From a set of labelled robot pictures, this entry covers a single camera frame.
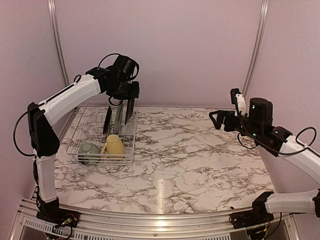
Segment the pale green flower plate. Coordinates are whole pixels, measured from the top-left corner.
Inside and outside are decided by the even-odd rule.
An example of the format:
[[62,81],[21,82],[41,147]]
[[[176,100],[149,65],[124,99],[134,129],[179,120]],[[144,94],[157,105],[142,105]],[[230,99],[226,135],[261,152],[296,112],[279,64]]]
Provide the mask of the pale green flower plate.
[[121,124],[122,124],[122,118],[123,118],[123,109],[124,104],[121,103],[116,110],[115,120],[114,120],[114,126],[113,126],[113,133],[118,135],[121,131]]

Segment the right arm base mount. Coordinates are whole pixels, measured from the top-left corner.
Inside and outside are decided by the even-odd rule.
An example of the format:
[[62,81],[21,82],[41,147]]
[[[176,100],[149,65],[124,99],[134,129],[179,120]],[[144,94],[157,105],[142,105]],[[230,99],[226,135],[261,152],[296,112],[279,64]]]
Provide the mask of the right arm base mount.
[[256,207],[251,210],[234,212],[229,215],[228,221],[234,229],[249,228],[246,230],[246,235],[250,240],[267,240],[280,227],[283,219],[282,213],[280,213],[279,221],[274,230],[268,233],[274,219],[272,213]]

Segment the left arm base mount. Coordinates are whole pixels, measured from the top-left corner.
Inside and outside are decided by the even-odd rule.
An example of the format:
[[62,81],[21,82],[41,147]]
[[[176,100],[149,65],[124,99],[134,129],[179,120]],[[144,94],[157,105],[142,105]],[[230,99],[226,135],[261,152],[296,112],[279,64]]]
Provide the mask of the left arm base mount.
[[58,229],[63,227],[69,228],[68,236],[60,238],[62,240],[70,240],[74,234],[74,229],[78,226],[80,213],[74,210],[63,208],[50,208],[48,211],[38,211],[36,217],[40,220],[54,224],[52,232],[56,233]]

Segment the yellow ceramic mug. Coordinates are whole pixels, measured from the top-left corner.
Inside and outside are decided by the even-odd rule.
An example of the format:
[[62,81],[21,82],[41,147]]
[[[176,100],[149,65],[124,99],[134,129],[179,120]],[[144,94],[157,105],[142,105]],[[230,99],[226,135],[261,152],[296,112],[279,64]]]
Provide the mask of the yellow ceramic mug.
[[116,134],[109,135],[100,154],[102,159],[123,159],[126,151],[121,138]]

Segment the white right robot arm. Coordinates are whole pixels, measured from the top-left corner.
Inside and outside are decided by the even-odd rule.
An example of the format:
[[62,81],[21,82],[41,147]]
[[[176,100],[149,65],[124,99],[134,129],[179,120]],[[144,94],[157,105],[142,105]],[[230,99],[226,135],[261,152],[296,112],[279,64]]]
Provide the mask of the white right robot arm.
[[[276,158],[300,169],[316,183],[320,181],[320,154],[310,144],[281,126],[273,126],[273,104],[264,98],[251,98],[246,108],[241,94],[232,97],[235,110],[210,112],[214,127],[226,132],[238,132],[251,138]],[[294,193],[266,191],[252,202],[252,209],[231,215],[235,228],[273,220],[275,213],[320,215],[320,190]]]

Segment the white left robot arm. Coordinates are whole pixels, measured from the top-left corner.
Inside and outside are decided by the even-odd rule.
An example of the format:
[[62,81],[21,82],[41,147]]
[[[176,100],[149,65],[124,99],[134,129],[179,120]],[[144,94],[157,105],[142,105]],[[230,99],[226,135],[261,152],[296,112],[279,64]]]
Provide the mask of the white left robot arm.
[[100,94],[119,101],[139,97],[140,84],[135,80],[139,64],[128,56],[119,53],[115,56],[112,65],[98,65],[83,75],[76,75],[70,85],[39,103],[30,103],[22,114],[27,116],[33,150],[29,156],[33,158],[36,204],[39,212],[53,223],[60,222],[64,216],[55,187],[54,163],[60,140],[54,125],[72,109]]

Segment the red floral plate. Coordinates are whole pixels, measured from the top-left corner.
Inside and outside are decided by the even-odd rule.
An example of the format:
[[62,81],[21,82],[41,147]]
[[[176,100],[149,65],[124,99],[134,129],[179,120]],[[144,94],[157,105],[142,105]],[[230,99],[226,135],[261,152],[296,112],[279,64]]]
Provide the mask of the red floral plate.
[[106,112],[106,115],[105,115],[105,119],[104,119],[104,124],[103,124],[103,131],[102,133],[104,135],[108,135],[109,134],[109,131],[110,131],[110,123],[111,123],[111,119],[112,119],[112,108],[111,106],[109,105],[108,106],[108,109],[107,109],[107,112]]

